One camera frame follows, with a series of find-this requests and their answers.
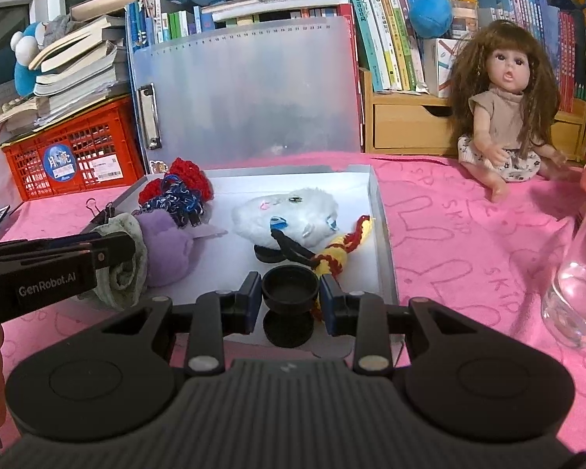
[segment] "red crate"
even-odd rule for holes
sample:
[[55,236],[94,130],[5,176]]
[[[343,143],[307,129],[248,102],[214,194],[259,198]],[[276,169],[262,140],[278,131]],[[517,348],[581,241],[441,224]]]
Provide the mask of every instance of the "red crate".
[[124,97],[3,148],[22,200],[133,185],[144,175],[134,128]]

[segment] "floral shorts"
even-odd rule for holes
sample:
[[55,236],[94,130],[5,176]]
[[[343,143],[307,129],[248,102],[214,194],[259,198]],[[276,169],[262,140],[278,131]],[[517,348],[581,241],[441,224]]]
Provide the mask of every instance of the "floral shorts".
[[473,146],[473,138],[462,136],[458,139],[458,161],[461,163],[484,166],[498,172],[507,182],[526,181],[538,173],[541,167],[541,158],[534,151],[527,154],[526,159],[519,157],[519,150],[504,150],[510,157],[503,166],[495,167],[491,161],[485,159],[482,154]]

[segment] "doll's hair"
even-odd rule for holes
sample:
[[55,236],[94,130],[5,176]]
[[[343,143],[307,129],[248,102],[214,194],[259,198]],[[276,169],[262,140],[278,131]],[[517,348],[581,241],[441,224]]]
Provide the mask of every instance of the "doll's hair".
[[524,53],[530,68],[529,84],[521,100],[523,128],[519,134],[519,155],[526,157],[533,140],[551,144],[550,128],[560,106],[560,93],[553,68],[541,44],[513,22],[497,20],[479,30],[459,48],[450,77],[449,105],[454,132],[459,136],[473,134],[469,99],[489,89],[491,81],[486,71],[489,56],[496,49],[510,49]]

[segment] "plush toy eye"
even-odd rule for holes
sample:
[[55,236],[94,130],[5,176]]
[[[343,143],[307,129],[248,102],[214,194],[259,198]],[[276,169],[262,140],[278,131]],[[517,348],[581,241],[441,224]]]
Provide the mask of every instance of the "plush toy eye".
[[336,231],[338,228],[336,226],[336,219],[334,217],[328,217],[325,222],[330,226],[330,229]]
[[286,229],[288,226],[289,225],[287,221],[282,217],[271,217],[269,219],[269,229],[278,229],[281,231]]

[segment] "drinking glass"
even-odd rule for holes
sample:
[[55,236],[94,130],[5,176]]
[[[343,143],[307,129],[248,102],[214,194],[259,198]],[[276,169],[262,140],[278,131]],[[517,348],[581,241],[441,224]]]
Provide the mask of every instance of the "drinking glass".
[[542,298],[541,314],[558,341],[586,347],[586,216]]

